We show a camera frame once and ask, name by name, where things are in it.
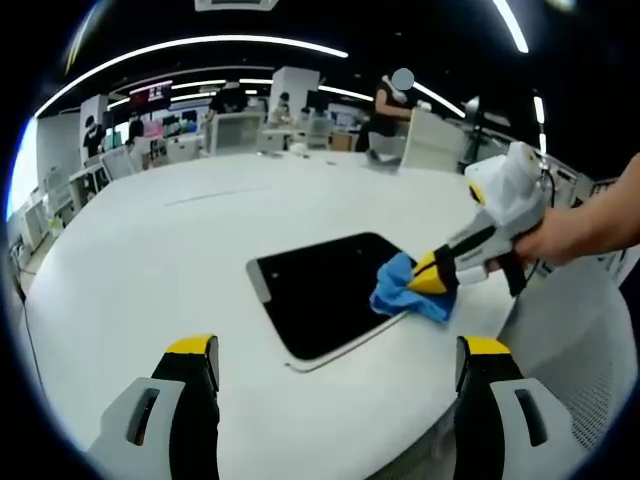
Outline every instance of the tablet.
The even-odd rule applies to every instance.
[[[248,263],[291,366],[314,369],[389,321],[371,309],[369,298],[378,269],[399,252],[380,235],[362,233]]]

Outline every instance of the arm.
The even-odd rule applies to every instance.
[[[411,118],[411,109],[387,105],[387,92],[382,89],[376,93],[376,112],[389,117]]]
[[[516,244],[525,260],[564,264],[640,243],[640,154],[606,192],[571,210],[549,209],[542,225]]]

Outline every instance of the ceiling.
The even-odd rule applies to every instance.
[[[133,82],[189,69],[236,66],[174,81],[270,78],[269,71],[237,66],[290,65],[320,71],[326,85],[373,95],[383,72],[407,67],[416,81],[456,105],[480,95],[485,108],[509,118],[506,133],[533,145],[539,126],[532,98],[541,96],[549,153],[591,176],[613,176],[640,150],[634,89],[640,52],[625,5],[632,2],[562,1],[576,6],[563,12],[542,1],[508,0],[528,54],[518,52],[492,0],[279,0],[271,12],[196,12],[193,0],[107,1],[88,22],[68,73],[65,57],[43,85],[42,102],[112,58],[189,37],[269,35],[335,48],[349,57],[256,43],[174,47],[94,75],[43,114],[77,107],[97,93],[126,94],[122,87]],[[431,103],[436,113],[451,115]]]

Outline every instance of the blue cloth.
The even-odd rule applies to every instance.
[[[371,308],[376,313],[394,316],[404,311],[419,313],[438,323],[447,323],[457,292],[422,295],[407,288],[413,280],[411,258],[398,253],[378,270],[378,284],[371,294]]]

